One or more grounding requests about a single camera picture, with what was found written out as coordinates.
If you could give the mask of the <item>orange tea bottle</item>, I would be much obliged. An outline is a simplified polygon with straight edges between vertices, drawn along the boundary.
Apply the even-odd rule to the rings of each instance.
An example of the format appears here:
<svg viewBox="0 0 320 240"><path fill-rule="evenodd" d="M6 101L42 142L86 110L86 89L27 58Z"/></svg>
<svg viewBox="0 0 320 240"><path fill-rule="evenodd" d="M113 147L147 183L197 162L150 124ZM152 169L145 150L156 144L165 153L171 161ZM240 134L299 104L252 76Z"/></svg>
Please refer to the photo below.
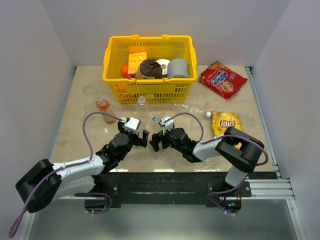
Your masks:
<svg viewBox="0 0 320 240"><path fill-rule="evenodd" d="M95 105L98 111L109 114L111 116L115 116L110 103L102 95L98 95L96 97ZM103 120L109 125L116 122L115 118L110 117L108 115L103 114L102 117L103 117Z"/></svg>

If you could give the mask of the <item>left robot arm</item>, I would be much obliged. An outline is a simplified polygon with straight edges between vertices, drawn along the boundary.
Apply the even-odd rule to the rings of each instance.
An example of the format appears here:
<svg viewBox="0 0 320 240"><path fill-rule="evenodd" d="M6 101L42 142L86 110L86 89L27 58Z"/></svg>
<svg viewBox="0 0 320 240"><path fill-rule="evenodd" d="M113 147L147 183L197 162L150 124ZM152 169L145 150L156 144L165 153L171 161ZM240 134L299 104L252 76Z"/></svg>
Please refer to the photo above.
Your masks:
<svg viewBox="0 0 320 240"><path fill-rule="evenodd" d="M131 123L118 123L119 133L92 156L66 163L38 161L15 185L29 213L47 207L52 200L70 194L99 196L104 184L96 176L116 168L132 147L146 147L149 132Z"/></svg>

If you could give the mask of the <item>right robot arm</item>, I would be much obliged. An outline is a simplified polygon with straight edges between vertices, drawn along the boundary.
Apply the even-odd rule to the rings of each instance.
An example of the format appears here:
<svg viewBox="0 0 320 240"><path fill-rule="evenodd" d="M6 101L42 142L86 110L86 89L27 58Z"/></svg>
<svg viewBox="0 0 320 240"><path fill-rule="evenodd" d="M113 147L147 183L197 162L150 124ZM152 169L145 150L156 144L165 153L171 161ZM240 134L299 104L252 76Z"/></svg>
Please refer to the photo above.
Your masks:
<svg viewBox="0 0 320 240"><path fill-rule="evenodd" d="M183 128L162 130L153 134L149 143L155 152L160 150L159 144L162 144L163 149L170 147L190 163L200 163L217 156L224 157L231 168L222 189L230 197L241 190L241 184L248 174L269 160L261 141L235 127L228 127L221 135L206 141L192 140Z"/></svg>

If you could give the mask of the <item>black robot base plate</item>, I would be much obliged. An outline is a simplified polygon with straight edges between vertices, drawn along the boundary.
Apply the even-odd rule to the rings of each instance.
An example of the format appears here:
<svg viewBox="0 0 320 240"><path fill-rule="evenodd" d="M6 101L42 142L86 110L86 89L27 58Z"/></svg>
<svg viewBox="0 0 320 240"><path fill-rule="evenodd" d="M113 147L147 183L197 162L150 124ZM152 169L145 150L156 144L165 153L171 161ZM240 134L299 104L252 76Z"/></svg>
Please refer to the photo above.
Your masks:
<svg viewBox="0 0 320 240"><path fill-rule="evenodd" d="M250 184L244 182L232 192L223 184L226 172L108 172L95 176L87 209L98 210L111 197L112 208L133 205L205 205L214 207L212 201L223 206L239 207L241 199L251 197Z"/></svg>

